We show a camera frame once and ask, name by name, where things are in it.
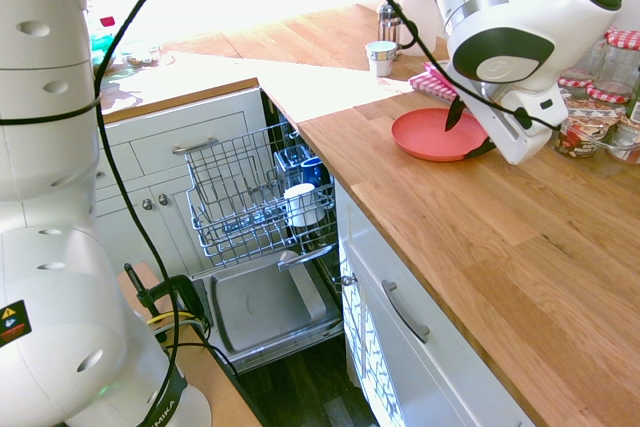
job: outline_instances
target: dark floor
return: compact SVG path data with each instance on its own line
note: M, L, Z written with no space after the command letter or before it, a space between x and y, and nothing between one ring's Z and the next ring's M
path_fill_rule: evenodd
M238 378L269 427L377 425L360 389L347 375L339 336Z

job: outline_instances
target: dishwasher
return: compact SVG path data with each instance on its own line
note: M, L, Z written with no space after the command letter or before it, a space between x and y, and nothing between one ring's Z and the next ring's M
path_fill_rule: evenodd
M244 372L340 335L333 180L285 195L314 156L298 132L280 117L184 155L192 226L211 262L190 277L212 325L209 342Z

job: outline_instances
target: red plate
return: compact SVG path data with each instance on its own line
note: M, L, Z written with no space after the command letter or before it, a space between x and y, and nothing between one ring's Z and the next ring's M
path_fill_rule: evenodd
M475 117L464 113L449 132L445 132L448 109L421 109L398 117L391 127L396 144L406 153L434 162L462 160L482 145L487 133Z

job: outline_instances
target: wire rack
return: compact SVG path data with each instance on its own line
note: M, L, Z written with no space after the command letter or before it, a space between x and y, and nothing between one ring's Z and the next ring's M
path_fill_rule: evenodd
M312 156L286 122L185 152L193 228L214 267L337 243L332 183L288 190L303 183L300 164Z

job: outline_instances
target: warning label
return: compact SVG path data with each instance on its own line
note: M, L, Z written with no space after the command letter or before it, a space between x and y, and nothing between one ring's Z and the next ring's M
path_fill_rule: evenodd
M2 309L0 317L0 348L31 332L24 301L20 300Z
M11 310L9 307L7 307L6 309L4 309L4 314L2 314L2 320L8 319L12 315L16 315L16 311Z

